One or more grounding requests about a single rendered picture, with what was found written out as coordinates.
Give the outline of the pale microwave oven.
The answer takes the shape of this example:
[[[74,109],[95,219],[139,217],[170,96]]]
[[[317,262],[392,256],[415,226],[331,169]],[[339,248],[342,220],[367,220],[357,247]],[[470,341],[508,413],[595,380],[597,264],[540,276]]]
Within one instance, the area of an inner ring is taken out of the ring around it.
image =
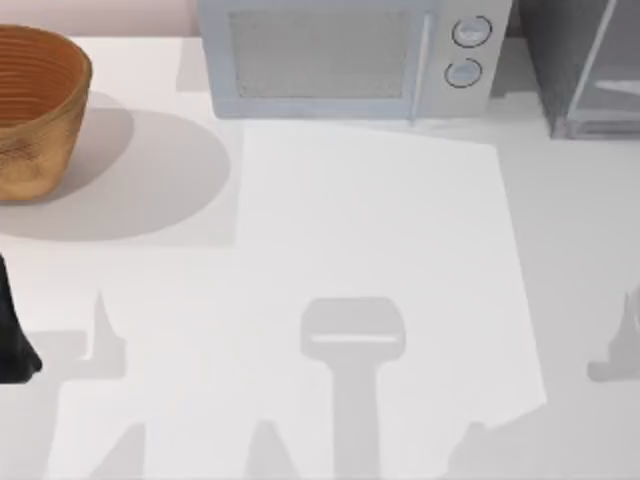
[[[468,118],[489,101],[513,0],[197,0],[214,112],[230,119],[406,119],[421,29],[430,38],[417,120]],[[452,39],[458,20],[484,16],[481,46]],[[483,67],[455,89],[446,67]]]

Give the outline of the microwave knob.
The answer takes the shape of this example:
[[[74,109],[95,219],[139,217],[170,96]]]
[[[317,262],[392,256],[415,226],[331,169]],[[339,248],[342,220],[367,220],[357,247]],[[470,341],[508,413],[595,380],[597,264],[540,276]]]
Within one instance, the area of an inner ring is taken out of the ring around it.
[[[482,65],[472,58],[452,62],[444,71],[445,81],[455,89],[465,89],[475,85],[480,81],[482,75]]]
[[[490,38],[492,30],[491,21],[484,16],[463,18],[453,26],[452,39],[461,48],[476,48]]]

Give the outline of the brown woven basket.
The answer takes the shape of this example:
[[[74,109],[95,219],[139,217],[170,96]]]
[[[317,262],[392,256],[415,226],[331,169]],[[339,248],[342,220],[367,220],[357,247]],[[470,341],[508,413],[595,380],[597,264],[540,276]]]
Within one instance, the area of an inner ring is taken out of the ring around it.
[[[59,33],[0,24],[0,202],[53,192],[69,167],[93,65]]]

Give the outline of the grey cabinet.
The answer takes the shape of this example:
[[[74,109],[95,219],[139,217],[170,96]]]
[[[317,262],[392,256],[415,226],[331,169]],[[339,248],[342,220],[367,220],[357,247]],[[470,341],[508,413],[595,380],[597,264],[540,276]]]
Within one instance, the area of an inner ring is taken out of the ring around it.
[[[550,135],[640,140],[640,0],[520,0]]]

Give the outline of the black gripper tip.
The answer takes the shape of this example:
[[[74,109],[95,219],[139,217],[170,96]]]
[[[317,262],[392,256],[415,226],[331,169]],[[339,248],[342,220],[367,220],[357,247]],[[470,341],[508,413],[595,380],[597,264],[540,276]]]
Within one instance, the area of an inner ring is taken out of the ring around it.
[[[42,368],[43,362],[19,322],[5,259],[0,254],[0,385],[27,383]]]

